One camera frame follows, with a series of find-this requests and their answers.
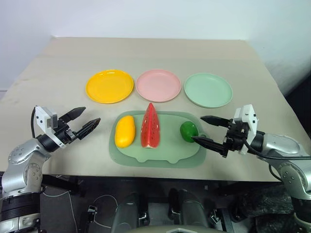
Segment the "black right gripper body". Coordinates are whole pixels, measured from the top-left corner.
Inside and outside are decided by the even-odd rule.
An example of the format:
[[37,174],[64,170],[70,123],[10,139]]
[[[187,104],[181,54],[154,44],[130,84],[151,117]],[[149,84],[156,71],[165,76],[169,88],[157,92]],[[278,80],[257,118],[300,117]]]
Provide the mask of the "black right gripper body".
[[244,146],[244,140],[248,138],[248,132],[248,123],[230,119],[223,142],[223,146],[225,147],[223,157],[227,157],[229,151],[241,151]]

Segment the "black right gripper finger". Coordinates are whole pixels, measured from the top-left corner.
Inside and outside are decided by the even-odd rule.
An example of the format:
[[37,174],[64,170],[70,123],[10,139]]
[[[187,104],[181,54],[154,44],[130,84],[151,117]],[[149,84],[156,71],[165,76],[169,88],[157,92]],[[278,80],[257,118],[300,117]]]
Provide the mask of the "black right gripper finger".
[[229,119],[221,118],[218,116],[202,116],[200,119],[214,126],[228,127],[230,124]]
[[195,143],[199,144],[200,146],[208,150],[212,150],[219,154],[223,154],[225,152],[225,148],[222,144],[216,143],[209,138],[202,137],[202,136],[192,136],[191,138]]

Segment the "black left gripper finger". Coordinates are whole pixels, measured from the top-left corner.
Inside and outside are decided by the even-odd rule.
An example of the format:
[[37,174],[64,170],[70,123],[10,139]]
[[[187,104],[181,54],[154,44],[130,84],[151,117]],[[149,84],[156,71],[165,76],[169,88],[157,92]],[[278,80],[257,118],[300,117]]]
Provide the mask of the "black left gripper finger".
[[100,121],[101,121],[100,118],[89,121],[76,133],[76,137],[78,139],[83,139],[84,137],[86,137],[88,134],[90,134],[92,131],[96,129]]
[[69,112],[67,112],[66,114],[62,115],[59,118],[59,120],[63,121],[64,123],[68,123],[68,122],[78,118],[83,113],[83,111],[85,109],[86,109],[86,107],[74,108],[74,109],[70,110]]

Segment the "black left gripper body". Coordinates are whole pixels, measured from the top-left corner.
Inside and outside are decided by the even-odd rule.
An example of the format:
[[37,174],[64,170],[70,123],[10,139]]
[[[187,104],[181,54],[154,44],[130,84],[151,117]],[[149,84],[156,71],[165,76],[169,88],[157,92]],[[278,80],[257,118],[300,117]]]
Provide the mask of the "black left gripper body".
[[70,144],[78,138],[78,133],[70,129],[68,122],[72,121],[70,117],[61,117],[58,119],[58,127],[54,128],[54,135],[63,143]]

